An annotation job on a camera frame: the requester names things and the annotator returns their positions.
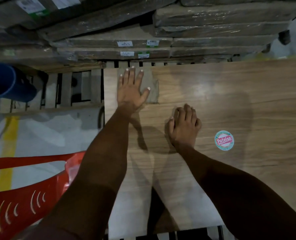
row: red plastic chair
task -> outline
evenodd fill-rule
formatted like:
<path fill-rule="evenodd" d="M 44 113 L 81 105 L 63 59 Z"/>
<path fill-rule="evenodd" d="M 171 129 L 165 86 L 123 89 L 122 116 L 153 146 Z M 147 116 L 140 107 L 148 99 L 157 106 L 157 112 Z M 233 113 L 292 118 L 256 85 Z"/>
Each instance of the red plastic chair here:
<path fill-rule="evenodd" d="M 84 154 L 85 152 L 78 152 L 45 157 L 0 158 L 0 169 L 66 161 L 65 170 L 49 179 L 0 192 L 0 239 L 12 238 L 51 211 L 73 180 L 69 178 L 69 171 L 77 172 Z"/>

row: patelsa sticker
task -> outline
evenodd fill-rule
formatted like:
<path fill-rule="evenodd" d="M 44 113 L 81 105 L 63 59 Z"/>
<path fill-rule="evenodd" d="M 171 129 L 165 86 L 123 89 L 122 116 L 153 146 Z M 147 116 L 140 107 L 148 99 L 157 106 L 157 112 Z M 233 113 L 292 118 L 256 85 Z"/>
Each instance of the patelsa sticker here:
<path fill-rule="evenodd" d="M 220 150 L 228 151 L 233 147 L 235 140 L 228 131 L 219 131 L 214 137 L 214 142 Z"/>

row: person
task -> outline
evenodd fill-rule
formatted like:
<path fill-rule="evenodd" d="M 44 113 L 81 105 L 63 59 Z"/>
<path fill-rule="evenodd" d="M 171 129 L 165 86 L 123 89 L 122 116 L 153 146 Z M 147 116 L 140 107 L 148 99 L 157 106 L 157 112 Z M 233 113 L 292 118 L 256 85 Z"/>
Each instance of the person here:
<path fill-rule="evenodd" d="M 128 126 L 142 106 L 140 71 L 119 77 L 118 107 L 90 144 L 78 174 L 51 213 L 28 239 L 102 239 L 127 169 Z M 194 149 L 201 129 L 196 110 L 185 104 L 167 123 L 172 145 L 239 240 L 296 239 L 296 212 L 256 177 Z"/>

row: yellow stripe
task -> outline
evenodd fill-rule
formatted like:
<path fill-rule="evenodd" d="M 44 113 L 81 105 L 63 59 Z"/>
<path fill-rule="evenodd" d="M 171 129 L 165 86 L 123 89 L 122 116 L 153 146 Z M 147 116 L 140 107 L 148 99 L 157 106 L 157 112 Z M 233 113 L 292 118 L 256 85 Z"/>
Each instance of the yellow stripe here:
<path fill-rule="evenodd" d="M 2 136 L 1 157 L 14 157 L 16 152 L 17 132 L 19 116 L 6 118 L 6 125 Z M 0 170 L 0 191 L 10 190 L 12 180 L 12 168 Z"/>

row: blue bucket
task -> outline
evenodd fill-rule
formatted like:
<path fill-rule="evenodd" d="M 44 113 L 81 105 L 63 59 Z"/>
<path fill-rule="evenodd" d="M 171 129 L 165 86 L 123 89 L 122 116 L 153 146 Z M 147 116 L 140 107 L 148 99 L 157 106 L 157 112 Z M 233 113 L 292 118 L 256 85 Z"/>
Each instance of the blue bucket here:
<path fill-rule="evenodd" d="M 29 102 L 37 94 L 26 75 L 19 69 L 0 63 L 0 98 Z"/>

